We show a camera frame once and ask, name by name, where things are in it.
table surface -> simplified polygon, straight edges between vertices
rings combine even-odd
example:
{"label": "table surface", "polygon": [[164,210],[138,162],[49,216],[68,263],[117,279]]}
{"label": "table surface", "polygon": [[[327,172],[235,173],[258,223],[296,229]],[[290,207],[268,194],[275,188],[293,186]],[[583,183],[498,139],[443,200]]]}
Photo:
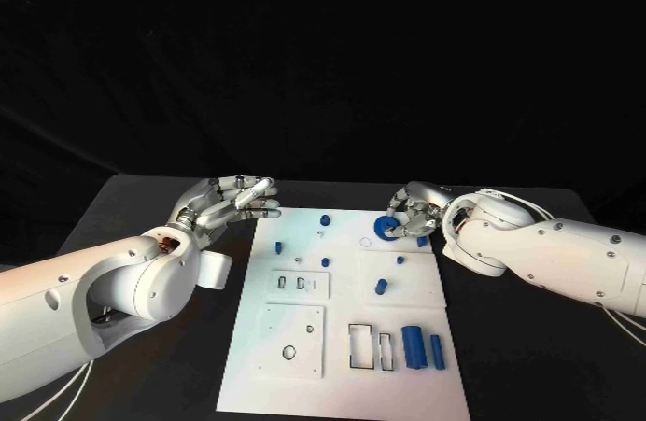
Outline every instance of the table surface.
{"label": "table surface", "polygon": [[[163,225],[176,199],[195,181],[113,177],[59,253]],[[382,210],[401,185],[287,181],[278,188],[284,206]],[[451,188],[457,193],[476,190]],[[560,218],[593,221],[567,189],[499,189],[538,203]],[[128,339],[95,361],[68,421],[288,418],[215,411],[252,233],[254,222],[234,223],[209,248],[232,256],[226,288],[198,287],[177,317]],[[469,272],[441,255],[440,232],[431,241],[473,421],[639,419],[646,413],[646,351],[603,311],[529,286],[509,271],[499,278]],[[0,419],[20,419],[69,377],[0,404]],[[76,388],[78,384],[35,421],[58,419]]]}

black background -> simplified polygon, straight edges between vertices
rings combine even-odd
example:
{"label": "black background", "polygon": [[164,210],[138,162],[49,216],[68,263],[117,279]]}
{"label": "black background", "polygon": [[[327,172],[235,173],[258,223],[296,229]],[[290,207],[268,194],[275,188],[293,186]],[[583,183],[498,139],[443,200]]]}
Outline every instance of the black background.
{"label": "black background", "polygon": [[0,0],[0,259],[107,177],[574,189],[642,230],[643,0]]}

